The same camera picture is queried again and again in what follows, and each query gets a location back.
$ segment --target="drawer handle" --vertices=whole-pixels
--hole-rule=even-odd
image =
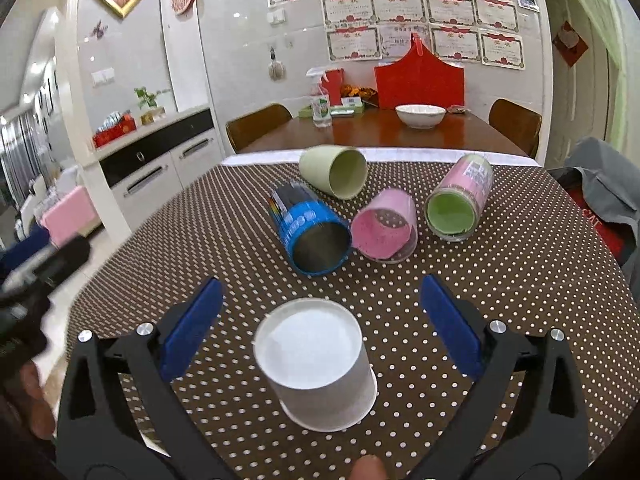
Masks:
[[[135,181],[131,186],[127,187],[127,190],[124,192],[123,197],[132,196],[135,193],[139,192],[143,187],[147,184],[153,182],[156,178],[158,178],[162,173],[169,169],[169,166],[165,166],[164,168],[158,166],[153,171],[147,173],[144,177]]]
[[[182,155],[180,156],[180,160],[183,160],[184,158],[187,158],[188,156],[193,155],[196,152],[199,152],[202,148],[207,146],[210,142],[211,142],[211,139],[204,139],[198,142],[197,144],[194,144],[190,148],[187,148],[182,152]]]

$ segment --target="polka dot tablecloth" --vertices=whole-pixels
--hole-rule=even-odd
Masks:
[[[418,211],[450,164],[370,164],[366,188],[348,202],[324,199],[345,218],[385,187],[400,187]],[[452,244],[418,218],[418,246],[396,265],[353,251],[327,276],[295,274],[267,213],[276,184],[297,165],[217,167],[153,215],[105,264],[72,307],[68,340],[85,328],[103,337],[158,320],[208,275],[226,287],[225,311],[173,388],[206,439],[241,478],[346,478],[376,454],[402,478],[447,427],[471,387],[418,306],[422,277],[436,272],[485,318],[541,335],[562,328],[574,352],[595,458],[638,398],[640,323],[621,271],[596,231],[542,168],[495,166],[495,184],[475,234]],[[295,298],[337,301],[356,316],[378,379],[361,423],[321,434],[287,418],[257,368],[252,339],[265,314]],[[514,374],[482,449],[495,446],[516,402]],[[130,408],[153,438],[135,385]]]

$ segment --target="clear plastic bottle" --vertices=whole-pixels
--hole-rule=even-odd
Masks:
[[[310,101],[316,128],[331,126],[331,106],[329,104],[329,92],[321,85],[324,69],[312,68],[306,76],[313,79],[311,84]]]

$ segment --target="blue container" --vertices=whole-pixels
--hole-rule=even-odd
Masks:
[[[291,265],[321,276],[340,267],[351,250],[349,224],[301,182],[271,193],[270,215]]]

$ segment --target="bowl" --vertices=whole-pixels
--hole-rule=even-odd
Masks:
[[[438,126],[447,111],[433,105],[399,105],[396,107],[396,113],[408,127],[428,130]]]

